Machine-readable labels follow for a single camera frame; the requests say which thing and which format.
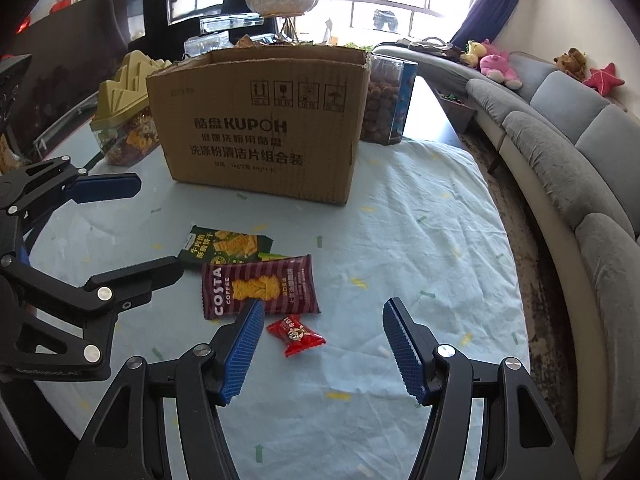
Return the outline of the green cracker packet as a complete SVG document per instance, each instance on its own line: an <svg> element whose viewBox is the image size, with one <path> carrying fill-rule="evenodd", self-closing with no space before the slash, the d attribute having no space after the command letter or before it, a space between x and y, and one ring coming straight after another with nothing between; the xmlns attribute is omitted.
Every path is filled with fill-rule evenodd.
<svg viewBox="0 0 640 480"><path fill-rule="evenodd" d="M178 259L187 268L202 264L244 263L259 260L271 252L273 239L265 235L246 234L192 226Z"/></svg>

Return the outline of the small red candy packet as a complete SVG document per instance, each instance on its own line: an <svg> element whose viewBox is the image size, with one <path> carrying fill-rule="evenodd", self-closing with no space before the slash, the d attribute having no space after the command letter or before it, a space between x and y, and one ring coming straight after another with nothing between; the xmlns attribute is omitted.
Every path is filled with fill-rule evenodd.
<svg viewBox="0 0 640 480"><path fill-rule="evenodd" d="M284 342L284 356L286 358L320 347L326 343L323 336L311 330L295 314L288 315L280 321L269 324L267 332Z"/></svg>

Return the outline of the maroon Costa cookie packet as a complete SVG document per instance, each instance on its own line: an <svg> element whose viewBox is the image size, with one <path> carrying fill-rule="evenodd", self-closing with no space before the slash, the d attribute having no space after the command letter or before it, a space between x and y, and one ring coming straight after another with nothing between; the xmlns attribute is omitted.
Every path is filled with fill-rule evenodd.
<svg viewBox="0 0 640 480"><path fill-rule="evenodd" d="M244 263L211 263L202 269L204 318L237 315L261 301L266 315L319 314L311 255Z"/></svg>

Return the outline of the gold-lidded clear candy jar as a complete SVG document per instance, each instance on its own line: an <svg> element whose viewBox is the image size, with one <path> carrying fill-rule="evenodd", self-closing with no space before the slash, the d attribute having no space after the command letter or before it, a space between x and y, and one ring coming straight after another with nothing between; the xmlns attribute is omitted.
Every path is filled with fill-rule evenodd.
<svg viewBox="0 0 640 480"><path fill-rule="evenodd" d="M125 55L113 78L100 84L90 129L108 164L130 167L160 144L146 78L168 66L171 62L134 50Z"/></svg>

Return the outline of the black television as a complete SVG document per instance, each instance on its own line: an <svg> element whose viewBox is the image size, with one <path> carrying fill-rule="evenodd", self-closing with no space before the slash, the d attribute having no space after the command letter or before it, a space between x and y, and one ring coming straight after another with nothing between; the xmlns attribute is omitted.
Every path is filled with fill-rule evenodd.
<svg viewBox="0 0 640 480"><path fill-rule="evenodd" d="M111 78L128 52L127 0L82 0L16 36L12 54L28 54L9 125L10 145L25 157L35 140Z"/></svg>

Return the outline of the black piano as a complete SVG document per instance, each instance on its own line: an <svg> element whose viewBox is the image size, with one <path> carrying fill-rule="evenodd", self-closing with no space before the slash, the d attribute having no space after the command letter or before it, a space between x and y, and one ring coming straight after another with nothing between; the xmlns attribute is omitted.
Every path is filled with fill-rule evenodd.
<svg viewBox="0 0 640 480"><path fill-rule="evenodd" d="M144 35L129 49L150 58L179 61L184 43L193 37L228 32L241 37L273 34L276 22L250 10L245 0L143 0Z"/></svg>

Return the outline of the brown cardboard box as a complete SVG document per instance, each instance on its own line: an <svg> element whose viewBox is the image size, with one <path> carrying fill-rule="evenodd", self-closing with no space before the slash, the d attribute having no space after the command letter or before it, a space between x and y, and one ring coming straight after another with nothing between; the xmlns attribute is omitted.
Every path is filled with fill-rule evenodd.
<svg viewBox="0 0 640 480"><path fill-rule="evenodd" d="M331 46L213 50L146 80L171 177L344 205L371 73Z"/></svg>

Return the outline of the tiered white snack bowl stand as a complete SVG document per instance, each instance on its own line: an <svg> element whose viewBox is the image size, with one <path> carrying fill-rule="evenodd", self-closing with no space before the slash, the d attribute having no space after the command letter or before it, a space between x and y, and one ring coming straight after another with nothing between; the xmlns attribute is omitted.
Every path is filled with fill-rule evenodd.
<svg viewBox="0 0 640 480"><path fill-rule="evenodd" d="M245 3L262 18L282 21L281 27L277 30L279 40L299 44L295 20L311 11L318 0L245 0Z"/></svg>

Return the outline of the grey curved sofa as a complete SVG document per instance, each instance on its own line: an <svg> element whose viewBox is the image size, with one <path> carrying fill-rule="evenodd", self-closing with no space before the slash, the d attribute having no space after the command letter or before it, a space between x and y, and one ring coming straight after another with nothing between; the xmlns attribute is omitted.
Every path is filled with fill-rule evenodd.
<svg viewBox="0 0 640 480"><path fill-rule="evenodd" d="M426 82L460 96L511 171L560 279L577 364L575 456L619 460L639 428L639 123L554 64L506 62L510 89L476 68L398 44Z"/></svg>

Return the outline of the clear nut canister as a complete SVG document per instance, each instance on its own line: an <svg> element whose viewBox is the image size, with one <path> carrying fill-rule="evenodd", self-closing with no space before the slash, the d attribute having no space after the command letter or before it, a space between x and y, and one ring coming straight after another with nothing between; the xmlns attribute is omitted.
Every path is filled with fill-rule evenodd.
<svg viewBox="0 0 640 480"><path fill-rule="evenodd" d="M401 142L417 74L416 62L382 54L371 56L361 141L381 145Z"/></svg>

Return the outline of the red star pillow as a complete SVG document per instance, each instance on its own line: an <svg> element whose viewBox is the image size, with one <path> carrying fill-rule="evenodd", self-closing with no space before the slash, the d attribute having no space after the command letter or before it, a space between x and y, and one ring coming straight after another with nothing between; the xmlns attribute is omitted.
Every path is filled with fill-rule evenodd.
<svg viewBox="0 0 640 480"><path fill-rule="evenodd" d="M613 62L603 68L590 67L589 71L590 75L582 83L596 90L604 98L609 96L615 88L625 84L625 81L617 76L616 65Z"/></svg>

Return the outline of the pink plush toy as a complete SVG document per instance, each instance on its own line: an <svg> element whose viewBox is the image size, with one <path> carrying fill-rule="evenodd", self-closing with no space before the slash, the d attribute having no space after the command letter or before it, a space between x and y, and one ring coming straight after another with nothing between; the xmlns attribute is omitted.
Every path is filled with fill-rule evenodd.
<svg viewBox="0 0 640 480"><path fill-rule="evenodd" d="M518 74L508 62L508 54L501 52L488 39L482 42L486 54L480 59L480 72L497 84L503 84L506 88L518 91L523 83Z"/></svg>

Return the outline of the brown plush lion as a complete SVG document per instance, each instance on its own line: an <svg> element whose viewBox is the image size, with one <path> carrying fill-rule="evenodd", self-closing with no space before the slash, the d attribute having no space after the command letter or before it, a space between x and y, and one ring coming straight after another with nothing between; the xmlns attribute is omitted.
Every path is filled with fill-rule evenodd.
<svg viewBox="0 0 640 480"><path fill-rule="evenodd" d="M569 48L567 52L553 59L556 68L565 75L578 81L586 78L587 58L585 53L577 48Z"/></svg>

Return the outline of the yellow plush toy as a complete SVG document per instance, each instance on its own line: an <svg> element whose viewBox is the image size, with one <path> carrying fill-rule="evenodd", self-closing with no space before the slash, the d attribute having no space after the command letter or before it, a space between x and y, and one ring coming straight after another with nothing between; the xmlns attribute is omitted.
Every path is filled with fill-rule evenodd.
<svg viewBox="0 0 640 480"><path fill-rule="evenodd" d="M466 44L466 50L460 54L459 61L465 66L477 68L486 54L487 49L484 44L470 40Z"/></svg>

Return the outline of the right blue curtain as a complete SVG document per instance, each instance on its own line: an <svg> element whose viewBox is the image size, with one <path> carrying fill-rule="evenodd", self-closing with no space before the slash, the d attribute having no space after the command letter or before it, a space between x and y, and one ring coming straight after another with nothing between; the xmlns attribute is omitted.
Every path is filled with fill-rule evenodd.
<svg viewBox="0 0 640 480"><path fill-rule="evenodd" d="M494 41L520 0L475 0L451 43L459 48L469 40Z"/></svg>

